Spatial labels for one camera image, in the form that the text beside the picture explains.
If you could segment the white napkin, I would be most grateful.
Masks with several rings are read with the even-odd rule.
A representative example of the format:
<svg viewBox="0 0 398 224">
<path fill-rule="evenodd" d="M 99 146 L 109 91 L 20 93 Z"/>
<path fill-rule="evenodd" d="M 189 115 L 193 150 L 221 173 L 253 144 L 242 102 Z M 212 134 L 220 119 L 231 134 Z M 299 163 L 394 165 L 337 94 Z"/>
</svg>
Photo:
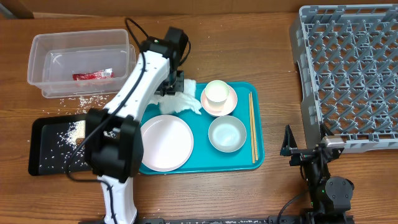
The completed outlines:
<svg viewBox="0 0 398 224">
<path fill-rule="evenodd" d="M 180 113 L 191 110 L 201 115 L 202 105 L 195 98 L 197 82 L 191 79 L 184 79 L 184 91 L 176 92 L 174 95 L 154 95 L 149 104 L 158 105 L 161 114 Z"/>
</svg>

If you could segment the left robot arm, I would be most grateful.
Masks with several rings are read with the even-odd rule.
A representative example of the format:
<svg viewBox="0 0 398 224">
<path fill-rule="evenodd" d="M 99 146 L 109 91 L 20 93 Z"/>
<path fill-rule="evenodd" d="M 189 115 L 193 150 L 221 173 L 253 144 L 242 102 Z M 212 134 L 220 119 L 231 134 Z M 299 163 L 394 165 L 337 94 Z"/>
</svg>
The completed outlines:
<svg viewBox="0 0 398 224">
<path fill-rule="evenodd" d="M 136 221 L 132 181 L 144 153 L 141 119 L 154 95 L 184 91 L 184 75 L 178 67 L 190 52 L 190 42 L 183 30 L 169 27 L 163 39 L 148 37 L 140 50 L 119 93 L 102 110 L 89 110 L 85 118 L 85 162 L 103 188 L 103 223 Z"/>
</svg>

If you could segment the red snack wrapper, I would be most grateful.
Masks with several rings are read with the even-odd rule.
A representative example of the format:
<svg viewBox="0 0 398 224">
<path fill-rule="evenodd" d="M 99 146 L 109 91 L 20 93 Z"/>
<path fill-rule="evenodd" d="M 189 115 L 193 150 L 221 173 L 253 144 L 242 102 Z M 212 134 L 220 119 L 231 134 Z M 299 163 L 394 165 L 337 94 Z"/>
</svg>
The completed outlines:
<svg viewBox="0 0 398 224">
<path fill-rule="evenodd" d="M 107 68 L 104 70 L 98 70 L 96 72 L 91 73 L 76 73 L 72 75 L 75 81 L 82 81 L 82 80 L 101 80 L 107 78 L 113 78 L 114 72 L 112 68 Z"/>
</svg>

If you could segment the white cup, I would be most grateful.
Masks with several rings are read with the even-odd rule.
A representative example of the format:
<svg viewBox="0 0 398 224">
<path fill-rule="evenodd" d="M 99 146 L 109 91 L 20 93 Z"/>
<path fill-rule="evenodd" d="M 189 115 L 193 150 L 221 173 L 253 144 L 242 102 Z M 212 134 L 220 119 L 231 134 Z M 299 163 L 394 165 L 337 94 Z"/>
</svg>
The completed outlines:
<svg viewBox="0 0 398 224">
<path fill-rule="evenodd" d="M 205 96 L 211 106 L 218 107 L 224 105 L 229 97 L 229 86 L 221 80 L 213 80 L 205 87 Z"/>
</svg>

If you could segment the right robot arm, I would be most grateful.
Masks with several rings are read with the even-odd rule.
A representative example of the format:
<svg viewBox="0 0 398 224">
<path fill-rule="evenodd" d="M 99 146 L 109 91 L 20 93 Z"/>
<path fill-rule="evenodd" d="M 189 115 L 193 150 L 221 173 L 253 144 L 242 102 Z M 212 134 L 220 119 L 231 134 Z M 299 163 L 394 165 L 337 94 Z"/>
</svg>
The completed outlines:
<svg viewBox="0 0 398 224">
<path fill-rule="evenodd" d="M 299 149 L 289 125 L 285 127 L 280 155 L 290 157 L 290 166 L 299 166 L 308 189 L 288 201 L 280 210 L 276 223 L 354 223 L 346 216 L 351 209 L 354 184 L 331 176 L 328 163 L 338 159 L 345 149 L 344 140 L 334 135 L 325 124 L 320 125 L 321 141 L 313 149 Z M 309 195 L 311 207 L 297 216 L 284 216 L 285 209 L 301 197 Z"/>
</svg>

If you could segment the large white plate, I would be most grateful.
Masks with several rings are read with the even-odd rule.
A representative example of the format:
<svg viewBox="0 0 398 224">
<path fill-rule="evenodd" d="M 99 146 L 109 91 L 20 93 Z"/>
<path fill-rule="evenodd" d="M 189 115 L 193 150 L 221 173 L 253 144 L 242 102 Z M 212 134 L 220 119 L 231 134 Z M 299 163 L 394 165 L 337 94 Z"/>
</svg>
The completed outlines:
<svg viewBox="0 0 398 224">
<path fill-rule="evenodd" d="M 194 146 L 188 124 L 172 115 L 159 115 L 141 127 L 144 155 L 142 163 L 151 170 L 168 172 L 186 163 Z"/>
</svg>

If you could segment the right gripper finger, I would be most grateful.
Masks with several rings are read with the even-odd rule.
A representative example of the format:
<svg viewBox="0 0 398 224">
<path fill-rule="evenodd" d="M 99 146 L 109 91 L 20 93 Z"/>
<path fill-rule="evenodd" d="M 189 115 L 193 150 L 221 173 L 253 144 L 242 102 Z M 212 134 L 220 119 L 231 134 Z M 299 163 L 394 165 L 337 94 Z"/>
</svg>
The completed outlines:
<svg viewBox="0 0 398 224">
<path fill-rule="evenodd" d="M 291 156 L 292 151 L 297 150 L 297 143 L 289 125 L 285 127 L 284 140 L 281 146 L 281 156 Z"/>
<path fill-rule="evenodd" d="M 321 123 L 320 124 L 320 134 L 321 137 L 325 137 L 325 136 L 333 136 L 334 134 L 330 131 L 330 129 L 327 127 L 326 124 Z"/>
</svg>

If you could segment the pile of white rice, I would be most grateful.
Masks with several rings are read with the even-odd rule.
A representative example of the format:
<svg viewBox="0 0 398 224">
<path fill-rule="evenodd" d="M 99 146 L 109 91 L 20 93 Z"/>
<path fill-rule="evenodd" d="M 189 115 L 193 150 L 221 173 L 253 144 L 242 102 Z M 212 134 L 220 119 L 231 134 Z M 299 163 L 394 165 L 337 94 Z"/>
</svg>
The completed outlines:
<svg viewBox="0 0 398 224">
<path fill-rule="evenodd" d="M 81 120 L 68 123 L 67 130 L 58 133 L 58 138 L 57 143 L 60 147 L 67 146 L 76 149 L 78 146 L 77 141 L 85 138 L 85 121 Z"/>
</svg>

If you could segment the grey bowl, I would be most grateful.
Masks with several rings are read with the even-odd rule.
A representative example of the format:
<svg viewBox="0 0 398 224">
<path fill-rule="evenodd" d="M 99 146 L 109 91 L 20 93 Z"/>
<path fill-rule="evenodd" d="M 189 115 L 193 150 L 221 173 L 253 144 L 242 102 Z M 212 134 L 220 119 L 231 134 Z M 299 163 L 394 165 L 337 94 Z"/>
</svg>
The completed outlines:
<svg viewBox="0 0 398 224">
<path fill-rule="evenodd" d="M 208 138 L 218 151 L 232 153 L 246 142 L 247 131 L 242 121 L 234 116 L 220 116 L 209 126 Z"/>
</svg>

